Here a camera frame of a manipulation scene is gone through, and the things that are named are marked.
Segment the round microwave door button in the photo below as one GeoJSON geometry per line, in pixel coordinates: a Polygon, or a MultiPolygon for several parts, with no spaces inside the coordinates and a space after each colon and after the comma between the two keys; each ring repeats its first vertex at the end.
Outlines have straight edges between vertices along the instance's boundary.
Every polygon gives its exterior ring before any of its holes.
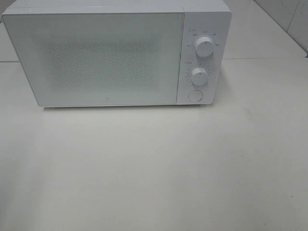
{"type": "Polygon", "coordinates": [[[203,93],[200,90],[193,90],[188,94],[188,99],[192,102],[199,102],[203,98],[203,93]]]}

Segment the white microwave knob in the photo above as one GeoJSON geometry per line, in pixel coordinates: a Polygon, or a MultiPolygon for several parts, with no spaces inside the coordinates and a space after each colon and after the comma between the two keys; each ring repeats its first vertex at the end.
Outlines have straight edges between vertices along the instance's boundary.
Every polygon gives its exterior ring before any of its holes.
{"type": "Polygon", "coordinates": [[[204,68],[195,68],[191,72],[191,81],[196,86],[202,86],[207,83],[209,79],[209,73],[204,68]]]}
{"type": "Polygon", "coordinates": [[[194,42],[195,52],[199,57],[208,57],[214,52],[214,40],[209,35],[203,35],[194,42]]]}

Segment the white microwave door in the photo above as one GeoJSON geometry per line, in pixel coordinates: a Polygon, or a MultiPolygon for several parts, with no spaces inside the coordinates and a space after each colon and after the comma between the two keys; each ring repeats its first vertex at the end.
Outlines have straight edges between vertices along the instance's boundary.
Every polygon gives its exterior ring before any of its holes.
{"type": "Polygon", "coordinates": [[[42,107],[174,104],[183,14],[5,15],[42,107]]]}

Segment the white microwave oven body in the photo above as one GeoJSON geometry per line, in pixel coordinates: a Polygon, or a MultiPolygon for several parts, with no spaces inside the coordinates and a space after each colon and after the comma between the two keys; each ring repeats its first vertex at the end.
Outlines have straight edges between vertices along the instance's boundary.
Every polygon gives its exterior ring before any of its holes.
{"type": "Polygon", "coordinates": [[[211,104],[232,17],[222,0],[17,0],[2,13],[1,19],[4,23],[5,15],[141,13],[183,14],[177,99],[171,105],[211,104]],[[203,35],[209,35],[215,43],[214,52],[208,57],[199,57],[195,52],[194,42],[203,35]],[[202,86],[191,81],[191,72],[199,67],[209,73],[207,83],[202,86]],[[193,90],[203,93],[201,101],[188,99],[193,90]]]}

